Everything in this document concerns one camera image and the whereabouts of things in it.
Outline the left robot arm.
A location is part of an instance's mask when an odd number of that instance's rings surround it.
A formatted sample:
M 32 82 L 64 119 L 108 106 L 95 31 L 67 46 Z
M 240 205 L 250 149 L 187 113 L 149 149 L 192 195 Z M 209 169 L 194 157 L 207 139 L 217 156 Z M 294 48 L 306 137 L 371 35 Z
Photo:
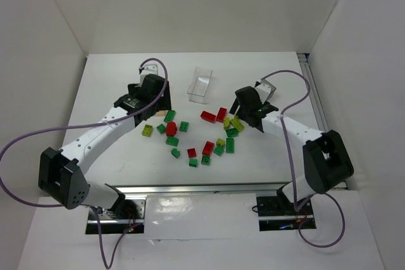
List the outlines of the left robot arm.
M 148 74 L 140 83 L 128 85 L 99 126 L 90 128 L 75 141 L 40 155 L 39 188 L 66 209 L 80 205 L 100 207 L 120 218 L 136 206 L 112 185 L 91 183 L 85 175 L 106 150 L 126 133 L 159 111 L 170 110 L 170 85 L 163 77 Z

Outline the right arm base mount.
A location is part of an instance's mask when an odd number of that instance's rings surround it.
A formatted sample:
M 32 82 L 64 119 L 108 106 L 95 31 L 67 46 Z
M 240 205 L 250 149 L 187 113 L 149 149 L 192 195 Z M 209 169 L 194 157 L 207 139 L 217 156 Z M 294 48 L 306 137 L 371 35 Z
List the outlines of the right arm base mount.
M 300 225 L 304 230 L 316 228 L 311 201 L 296 212 L 294 206 L 283 207 L 276 196 L 262 196 L 256 197 L 251 210 L 258 215 L 260 231 L 298 230 Z

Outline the red round lego piece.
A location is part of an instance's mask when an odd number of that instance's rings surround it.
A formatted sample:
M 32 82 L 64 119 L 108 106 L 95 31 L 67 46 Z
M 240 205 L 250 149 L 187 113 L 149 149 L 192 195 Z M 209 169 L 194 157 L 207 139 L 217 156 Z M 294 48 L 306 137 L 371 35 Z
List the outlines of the red round lego piece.
M 177 134 L 177 125 L 174 121 L 169 121 L 165 129 L 166 135 L 168 137 L 174 137 Z

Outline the clear plastic container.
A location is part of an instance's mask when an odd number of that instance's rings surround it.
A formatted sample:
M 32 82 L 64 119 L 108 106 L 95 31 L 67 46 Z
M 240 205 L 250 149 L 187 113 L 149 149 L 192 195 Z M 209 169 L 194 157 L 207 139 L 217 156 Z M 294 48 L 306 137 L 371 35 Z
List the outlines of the clear plastic container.
M 206 103 L 206 94 L 209 89 L 212 74 L 213 70 L 200 67 L 195 68 L 191 84 L 187 90 L 189 102 L 196 104 Z

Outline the green square lego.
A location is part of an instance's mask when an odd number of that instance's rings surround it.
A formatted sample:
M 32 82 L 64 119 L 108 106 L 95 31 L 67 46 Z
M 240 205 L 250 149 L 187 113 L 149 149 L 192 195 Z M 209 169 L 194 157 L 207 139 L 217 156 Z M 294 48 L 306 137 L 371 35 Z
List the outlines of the green square lego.
M 181 121 L 180 126 L 179 126 L 179 131 L 180 132 L 187 132 L 189 128 L 189 122 L 187 121 Z

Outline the yellow-green long lego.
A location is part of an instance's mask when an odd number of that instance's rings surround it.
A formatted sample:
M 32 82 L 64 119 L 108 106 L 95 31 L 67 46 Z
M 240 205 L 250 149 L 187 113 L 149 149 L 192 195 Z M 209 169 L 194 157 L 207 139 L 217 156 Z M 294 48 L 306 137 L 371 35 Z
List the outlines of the yellow-green long lego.
M 231 120 L 230 120 L 230 124 L 238 131 L 238 132 L 242 132 L 244 130 L 244 125 L 242 124 L 241 120 L 237 117 L 234 116 Z

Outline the red long lego brick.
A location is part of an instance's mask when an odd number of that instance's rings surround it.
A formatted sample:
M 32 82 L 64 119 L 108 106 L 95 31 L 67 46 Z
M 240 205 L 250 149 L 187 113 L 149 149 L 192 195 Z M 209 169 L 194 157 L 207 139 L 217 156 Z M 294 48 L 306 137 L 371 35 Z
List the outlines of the red long lego brick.
M 218 113 L 216 115 L 216 121 L 223 123 L 227 115 L 227 109 L 224 107 L 219 108 Z

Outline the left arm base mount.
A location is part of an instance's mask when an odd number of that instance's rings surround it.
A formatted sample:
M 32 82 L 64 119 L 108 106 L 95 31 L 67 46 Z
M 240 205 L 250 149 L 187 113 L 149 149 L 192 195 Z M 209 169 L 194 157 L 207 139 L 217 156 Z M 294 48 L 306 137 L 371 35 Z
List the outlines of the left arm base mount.
M 96 207 L 95 211 L 90 209 L 85 234 L 98 234 L 96 216 L 99 217 L 103 235 L 119 235 L 125 230 L 128 230 L 128 234 L 143 234 L 145 211 L 145 195 L 127 195 L 125 203 L 118 208 L 118 212 L 102 207 Z

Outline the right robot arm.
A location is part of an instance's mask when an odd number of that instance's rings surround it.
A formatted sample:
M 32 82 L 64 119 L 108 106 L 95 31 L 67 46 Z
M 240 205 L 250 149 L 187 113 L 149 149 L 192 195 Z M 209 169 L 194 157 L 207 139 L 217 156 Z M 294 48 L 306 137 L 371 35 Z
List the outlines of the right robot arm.
M 258 89 L 244 87 L 235 92 L 232 114 L 262 133 L 284 139 L 302 152 L 304 173 L 276 191 L 275 201 L 284 214 L 293 215 L 294 204 L 302 204 L 314 194 L 325 194 L 354 174 L 354 167 L 340 134 L 307 127 L 262 101 Z

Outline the yellow-green small lego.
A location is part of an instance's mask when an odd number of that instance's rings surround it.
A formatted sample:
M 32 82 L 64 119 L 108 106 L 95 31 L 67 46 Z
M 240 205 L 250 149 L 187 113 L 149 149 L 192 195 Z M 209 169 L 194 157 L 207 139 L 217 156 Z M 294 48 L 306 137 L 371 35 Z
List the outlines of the yellow-green small lego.
M 225 117 L 225 119 L 223 120 L 223 129 L 228 130 L 229 128 L 230 128 L 230 118 Z
M 225 141 L 221 138 L 218 138 L 216 141 L 216 145 L 220 146 L 220 147 L 224 147 L 225 146 Z

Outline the dark smoked plastic container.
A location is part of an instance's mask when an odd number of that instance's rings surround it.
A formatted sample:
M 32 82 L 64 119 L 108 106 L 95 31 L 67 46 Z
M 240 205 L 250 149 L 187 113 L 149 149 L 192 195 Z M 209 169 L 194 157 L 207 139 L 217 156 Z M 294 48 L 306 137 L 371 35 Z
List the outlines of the dark smoked plastic container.
M 268 102 L 268 100 L 273 96 L 274 92 L 277 89 L 274 85 L 272 85 L 265 79 L 257 80 L 254 88 L 259 94 L 259 99 L 262 103 Z

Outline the red curved lego brick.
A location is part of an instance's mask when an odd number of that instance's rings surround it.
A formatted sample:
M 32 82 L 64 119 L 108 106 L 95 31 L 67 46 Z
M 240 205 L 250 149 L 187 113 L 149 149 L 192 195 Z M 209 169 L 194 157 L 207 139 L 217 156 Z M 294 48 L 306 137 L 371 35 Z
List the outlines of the red curved lego brick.
M 204 120 L 204 121 L 208 121 L 210 123 L 215 123 L 216 121 L 216 116 L 212 113 L 209 113 L 207 111 L 203 111 L 200 115 L 200 117 Z

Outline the wooden box container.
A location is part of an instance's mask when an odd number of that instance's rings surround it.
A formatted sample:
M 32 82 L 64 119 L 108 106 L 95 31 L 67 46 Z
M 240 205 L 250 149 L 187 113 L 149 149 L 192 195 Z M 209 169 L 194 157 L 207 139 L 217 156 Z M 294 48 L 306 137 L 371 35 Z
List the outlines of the wooden box container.
M 168 113 L 168 110 L 162 110 L 162 111 L 158 111 L 155 116 L 156 117 L 165 117 Z

